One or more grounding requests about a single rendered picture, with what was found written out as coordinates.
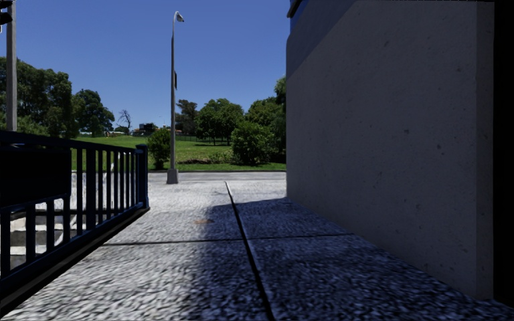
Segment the trees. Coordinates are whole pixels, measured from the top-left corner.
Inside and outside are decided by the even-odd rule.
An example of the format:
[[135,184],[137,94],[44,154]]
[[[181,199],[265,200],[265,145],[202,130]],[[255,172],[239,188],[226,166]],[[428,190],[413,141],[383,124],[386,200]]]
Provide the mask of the trees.
[[207,140],[213,146],[226,144],[220,152],[189,156],[181,165],[270,166],[286,163],[286,79],[279,78],[274,95],[255,100],[247,111],[226,98],[211,99],[198,109],[195,102],[180,100],[177,129]]
[[69,75],[17,60],[17,131],[43,136],[93,137],[113,130],[114,114],[98,92],[72,92]]

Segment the grey street lamp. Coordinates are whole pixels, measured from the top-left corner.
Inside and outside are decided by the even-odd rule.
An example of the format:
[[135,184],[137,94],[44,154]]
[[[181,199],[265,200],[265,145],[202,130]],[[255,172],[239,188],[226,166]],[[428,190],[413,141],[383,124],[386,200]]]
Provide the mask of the grey street lamp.
[[175,90],[176,90],[176,73],[175,73],[175,23],[184,22],[180,12],[176,11],[173,15],[172,34],[171,34],[171,125],[170,125],[170,158],[169,169],[167,170],[167,184],[173,185],[179,182],[178,170],[175,166]]

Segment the tree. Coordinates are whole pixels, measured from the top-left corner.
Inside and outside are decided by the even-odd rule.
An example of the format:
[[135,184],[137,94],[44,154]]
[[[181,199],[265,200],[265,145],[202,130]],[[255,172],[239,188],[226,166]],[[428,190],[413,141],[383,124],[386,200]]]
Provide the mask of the tree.
[[163,170],[170,157],[171,134],[166,128],[154,131],[147,140],[149,154],[156,170]]
[[131,116],[129,112],[125,109],[119,112],[119,117],[117,121],[118,127],[121,127],[126,133],[129,133],[131,130]]

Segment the pale concrete building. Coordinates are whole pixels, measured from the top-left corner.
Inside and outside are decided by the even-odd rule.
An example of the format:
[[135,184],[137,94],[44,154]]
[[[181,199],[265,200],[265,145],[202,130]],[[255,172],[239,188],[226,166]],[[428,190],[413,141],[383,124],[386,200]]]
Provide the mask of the pale concrete building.
[[289,0],[287,195],[514,306],[514,0]]

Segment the dark stairway railing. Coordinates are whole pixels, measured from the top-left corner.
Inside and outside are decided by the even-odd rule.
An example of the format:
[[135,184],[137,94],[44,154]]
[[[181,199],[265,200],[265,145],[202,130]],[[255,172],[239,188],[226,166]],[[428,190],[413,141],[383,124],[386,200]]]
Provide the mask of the dark stairway railing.
[[0,309],[149,209],[148,152],[0,131]]

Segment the traffic light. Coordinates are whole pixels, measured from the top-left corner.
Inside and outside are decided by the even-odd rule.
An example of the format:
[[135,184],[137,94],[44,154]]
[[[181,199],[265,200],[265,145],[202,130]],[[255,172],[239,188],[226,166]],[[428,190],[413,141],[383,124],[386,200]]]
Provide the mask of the traffic light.
[[0,0],[0,27],[7,26],[7,109],[8,131],[17,131],[17,20],[15,0]]

